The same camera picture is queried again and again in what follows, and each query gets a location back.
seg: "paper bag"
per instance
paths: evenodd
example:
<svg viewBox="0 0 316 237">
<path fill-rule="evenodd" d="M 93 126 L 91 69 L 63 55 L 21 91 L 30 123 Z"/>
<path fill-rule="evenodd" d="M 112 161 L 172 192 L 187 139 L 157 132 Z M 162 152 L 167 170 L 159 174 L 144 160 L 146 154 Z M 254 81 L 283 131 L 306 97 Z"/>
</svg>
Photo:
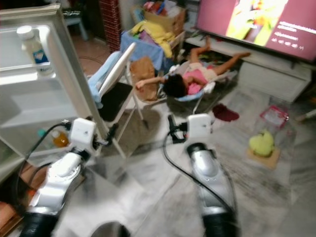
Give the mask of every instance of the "paper bag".
<svg viewBox="0 0 316 237">
<path fill-rule="evenodd" d="M 138 81 L 155 77 L 155 69 L 149 57 L 131 63 L 130 72 L 132 75 L 133 85 Z M 136 91 L 137 97 L 143 102 L 152 102 L 157 100 L 158 84 L 148 84 L 143 87 L 142 91 Z"/>
</svg>

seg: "child's leg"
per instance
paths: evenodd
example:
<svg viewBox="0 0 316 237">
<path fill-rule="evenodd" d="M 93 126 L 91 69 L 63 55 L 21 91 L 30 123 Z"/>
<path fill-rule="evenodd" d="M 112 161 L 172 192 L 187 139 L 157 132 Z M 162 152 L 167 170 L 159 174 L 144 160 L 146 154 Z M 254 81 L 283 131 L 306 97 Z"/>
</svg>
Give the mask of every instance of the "child's leg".
<svg viewBox="0 0 316 237">
<path fill-rule="evenodd" d="M 199 62 L 198 56 L 210 50 L 211 50 L 211 39 L 209 36 L 207 36 L 204 47 L 191 49 L 190 63 L 198 63 Z"/>
<path fill-rule="evenodd" d="M 223 63 L 220 66 L 214 67 L 212 70 L 216 73 L 216 75 L 219 76 L 219 75 L 225 73 L 233 65 L 235 65 L 236 62 L 238 61 L 238 59 L 244 58 L 244 57 L 248 57 L 249 55 L 250 55 L 250 53 L 238 53 L 238 54 L 235 54 L 229 61 L 227 61 L 226 63 Z"/>
</svg>

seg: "black chair seat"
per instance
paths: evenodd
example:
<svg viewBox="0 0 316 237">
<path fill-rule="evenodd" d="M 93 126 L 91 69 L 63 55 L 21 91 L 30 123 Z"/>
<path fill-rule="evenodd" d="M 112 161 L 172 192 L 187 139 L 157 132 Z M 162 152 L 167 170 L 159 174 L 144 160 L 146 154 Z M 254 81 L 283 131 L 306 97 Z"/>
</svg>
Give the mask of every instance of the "black chair seat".
<svg viewBox="0 0 316 237">
<path fill-rule="evenodd" d="M 115 120 L 132 89 L 131 85 L 118 82 L 102 96 L 103 107 L 99 109 L 99 114 L 104 121 L 113 122 Z"/>
</svg>

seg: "brick wall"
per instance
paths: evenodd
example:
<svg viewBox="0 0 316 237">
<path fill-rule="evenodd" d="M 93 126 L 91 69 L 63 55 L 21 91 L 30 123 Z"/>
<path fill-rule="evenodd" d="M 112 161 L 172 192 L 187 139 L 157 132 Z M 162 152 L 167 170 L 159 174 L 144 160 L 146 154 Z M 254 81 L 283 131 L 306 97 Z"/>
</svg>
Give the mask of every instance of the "brick wall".
<svg viewBox="0 0 316 237">
<path fill-rule="evenodd" d="M 104 32 L 110 51 L 119 50 L 121 22 L 119 0 L 99 0 Z"/>
</svg>

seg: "girl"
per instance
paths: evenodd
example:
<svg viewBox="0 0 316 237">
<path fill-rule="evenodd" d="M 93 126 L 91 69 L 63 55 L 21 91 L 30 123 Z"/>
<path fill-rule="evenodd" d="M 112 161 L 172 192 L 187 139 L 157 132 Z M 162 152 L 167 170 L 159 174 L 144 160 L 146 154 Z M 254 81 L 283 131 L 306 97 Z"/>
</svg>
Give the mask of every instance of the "girl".
<svg viewBox="0 0 316 237">
<path fill-rule="evenodd" d="M 165 77 L 156 77 L 141 80 L 136 83 L 136 89 L 142 90 L 144 85 L 151 83 L 163 83 L 163 90 L 167 96 L 180 98 L 186 95 L 198 93 L 206 84 L 214 81 L 214 79 L 230 69 L 240 58 L 248 57 L 249 52 L 235 54 L 228 62 L 208 69 L 202 65 L 198 56 L 206 51 L 211 50 L 210 38 L 206 38 L 205 46 L 201 48 L 193 48 L 190 54 L 190 64 L 183 75 L 175 74 Z"/>
</svg>

